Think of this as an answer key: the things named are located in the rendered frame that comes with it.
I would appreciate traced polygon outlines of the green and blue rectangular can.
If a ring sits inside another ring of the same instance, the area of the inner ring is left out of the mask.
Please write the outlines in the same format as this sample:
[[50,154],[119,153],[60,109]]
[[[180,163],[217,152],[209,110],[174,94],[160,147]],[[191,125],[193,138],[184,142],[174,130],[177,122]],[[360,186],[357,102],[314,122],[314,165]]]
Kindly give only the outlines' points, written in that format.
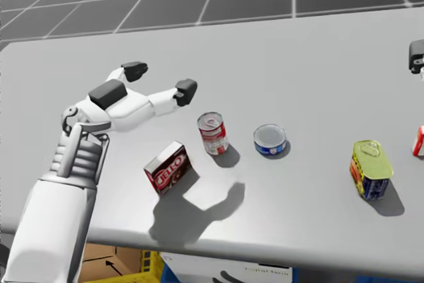
[[353,144],[350,173],[360,197],[366,201],[383,198],[394,175],[382,145],[375,140]]

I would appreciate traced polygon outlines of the red and white can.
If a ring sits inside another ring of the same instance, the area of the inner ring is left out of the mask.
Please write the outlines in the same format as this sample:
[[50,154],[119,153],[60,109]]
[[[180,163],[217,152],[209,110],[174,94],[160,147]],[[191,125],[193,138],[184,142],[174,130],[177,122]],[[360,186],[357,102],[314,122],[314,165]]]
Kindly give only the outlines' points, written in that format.
[[208,154],[218,156],[227,151],[229,142],[222,114],[206,112],[198,118],[197,126]]

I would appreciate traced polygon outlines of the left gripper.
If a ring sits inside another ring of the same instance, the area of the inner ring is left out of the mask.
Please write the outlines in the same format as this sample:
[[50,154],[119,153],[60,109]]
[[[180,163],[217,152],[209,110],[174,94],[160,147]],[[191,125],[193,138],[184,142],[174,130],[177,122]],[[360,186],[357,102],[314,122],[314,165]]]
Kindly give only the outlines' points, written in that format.
[[108,78],[114,80],[113,83],[122,84],[126,89],[126,96],[108,106],[106,110],[94,104],[89,96],[76,103],[79,110],[80,119],[85,119],[90,123],[111,122],[108,131],[128,132],[131,131],[155,116],[173,113],[180,107],[189,105],[197,91],[197,82],[192,79],[180,80],[175,88],[161,91],[147,96],[127,89],[122,82],[135,82],[147,73],[148,64],[144,62],[127,62],[120,68],[113,70]]

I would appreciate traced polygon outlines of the yellow box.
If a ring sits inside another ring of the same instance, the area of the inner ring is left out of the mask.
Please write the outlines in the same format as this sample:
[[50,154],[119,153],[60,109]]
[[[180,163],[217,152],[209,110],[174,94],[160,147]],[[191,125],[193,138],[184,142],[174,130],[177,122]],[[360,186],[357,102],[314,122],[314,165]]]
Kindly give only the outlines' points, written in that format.
[[160,283],[164,269],[164,262],[160,253],[155,251],[141,251],[142,256],[139,273],[84,283]]

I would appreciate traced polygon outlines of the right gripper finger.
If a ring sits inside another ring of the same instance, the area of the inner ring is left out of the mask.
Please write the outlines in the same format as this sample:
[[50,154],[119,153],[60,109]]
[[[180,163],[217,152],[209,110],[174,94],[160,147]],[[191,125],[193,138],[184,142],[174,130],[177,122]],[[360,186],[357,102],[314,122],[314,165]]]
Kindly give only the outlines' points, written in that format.
[[409,45],[409,70],[424,80],[424,39],[414,40]]

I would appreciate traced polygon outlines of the blue flat can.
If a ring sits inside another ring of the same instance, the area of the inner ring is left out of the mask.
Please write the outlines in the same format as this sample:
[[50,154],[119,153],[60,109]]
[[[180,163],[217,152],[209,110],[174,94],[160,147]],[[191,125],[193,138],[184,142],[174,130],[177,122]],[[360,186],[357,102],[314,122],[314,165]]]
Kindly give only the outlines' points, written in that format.
[[276,124],[259,126],[253,134],[255,149],[264,156],[282,153],[287,145],[286,131]]

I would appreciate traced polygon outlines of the white box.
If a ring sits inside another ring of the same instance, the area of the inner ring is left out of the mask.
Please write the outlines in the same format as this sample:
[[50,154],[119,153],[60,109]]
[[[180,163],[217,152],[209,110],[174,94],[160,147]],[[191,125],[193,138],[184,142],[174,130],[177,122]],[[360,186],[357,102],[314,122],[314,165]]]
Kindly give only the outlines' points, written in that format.
[[297,283],[291,267],[162,253],[180,283]]

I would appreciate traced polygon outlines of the red and white carton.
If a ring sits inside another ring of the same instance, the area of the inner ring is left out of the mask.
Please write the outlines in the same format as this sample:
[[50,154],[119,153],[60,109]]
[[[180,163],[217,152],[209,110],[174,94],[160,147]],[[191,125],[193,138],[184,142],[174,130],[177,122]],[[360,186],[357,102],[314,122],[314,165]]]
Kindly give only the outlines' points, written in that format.
[[412,146],[412,154],[414,156],[424,156],[424,125],[421,125],[417,130]]

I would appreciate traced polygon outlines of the brown box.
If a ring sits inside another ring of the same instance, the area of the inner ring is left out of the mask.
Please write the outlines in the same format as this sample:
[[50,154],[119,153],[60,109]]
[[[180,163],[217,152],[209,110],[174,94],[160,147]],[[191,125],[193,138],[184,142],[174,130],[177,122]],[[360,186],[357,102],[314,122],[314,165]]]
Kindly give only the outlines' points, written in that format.
[[139,273],[141,256],[140,249],[87,243],[78,282]]

